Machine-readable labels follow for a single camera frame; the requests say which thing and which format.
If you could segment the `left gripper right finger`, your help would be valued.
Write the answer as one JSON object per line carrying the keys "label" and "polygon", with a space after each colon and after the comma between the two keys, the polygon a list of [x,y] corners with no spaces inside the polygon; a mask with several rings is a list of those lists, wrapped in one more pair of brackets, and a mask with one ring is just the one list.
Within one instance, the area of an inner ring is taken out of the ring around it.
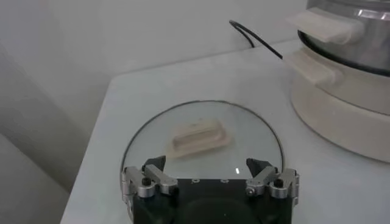
{"label": "left gripper right finger", "polygon": [[300,175],[294,169],[279,172],[267,161],[246,159],[252,178],[246,180],[246,195],[257,197],[268,192],[272,198],[292,199],[292,205],[299,203]]}

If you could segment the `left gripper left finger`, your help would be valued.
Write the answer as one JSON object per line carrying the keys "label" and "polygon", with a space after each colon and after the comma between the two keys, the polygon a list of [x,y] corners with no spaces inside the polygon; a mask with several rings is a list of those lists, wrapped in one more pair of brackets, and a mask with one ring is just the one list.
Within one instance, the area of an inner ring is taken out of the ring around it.
{"label": "left gripper left finger", "polygon": [[148,159],[141,169],[135,166],[123,167],[121,171],[121,195],[124,203],[137,195],[140,198],[153,197],[156,192],[173,195],[178,180],[163,173],[166,157]]}

